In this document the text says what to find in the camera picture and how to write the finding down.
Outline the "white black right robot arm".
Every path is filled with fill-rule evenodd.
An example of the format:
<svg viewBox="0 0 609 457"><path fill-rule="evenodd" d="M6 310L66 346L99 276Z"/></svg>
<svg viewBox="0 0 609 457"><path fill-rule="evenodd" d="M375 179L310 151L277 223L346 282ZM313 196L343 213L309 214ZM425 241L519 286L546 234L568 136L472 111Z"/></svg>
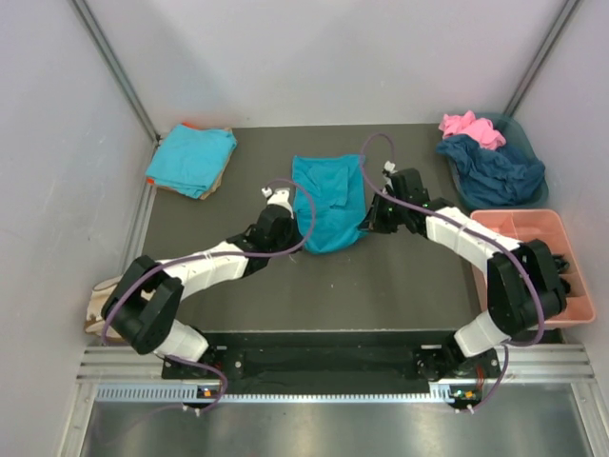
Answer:
<svg viewBox="0 0 609 457"><path fill-rule="evenodd" d="M451 249L480 271L487 308L453 332L437 349L415 357L419 373L431 381L468 375L479 356L537 327L566 309L568 293L556 257L542 240L524 242L474 221L450 202L432 200L416 169L383 166L385 185L375 190L360 223L363 231L389 234L399 227Z"/></svg>

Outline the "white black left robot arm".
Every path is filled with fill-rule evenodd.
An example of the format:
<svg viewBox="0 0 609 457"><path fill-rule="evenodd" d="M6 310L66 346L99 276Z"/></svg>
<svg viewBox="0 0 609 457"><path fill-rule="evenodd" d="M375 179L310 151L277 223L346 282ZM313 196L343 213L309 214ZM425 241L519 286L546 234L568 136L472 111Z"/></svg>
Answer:
<svg viewBox="0 0 609 457"><path fill-rule="evenodd" d="M215 369L216 356L198 329L176 319L182 300L252 275L267 266L267 255L293 248L301 240L293 212L269 204L245 232L195 253L194 261L172 264L165 260L167 267L129 295L109 327L137 353L183 359L183 366L193 376L206 377ZM265 257L248 258L250 252L261 252Z"/></svg>

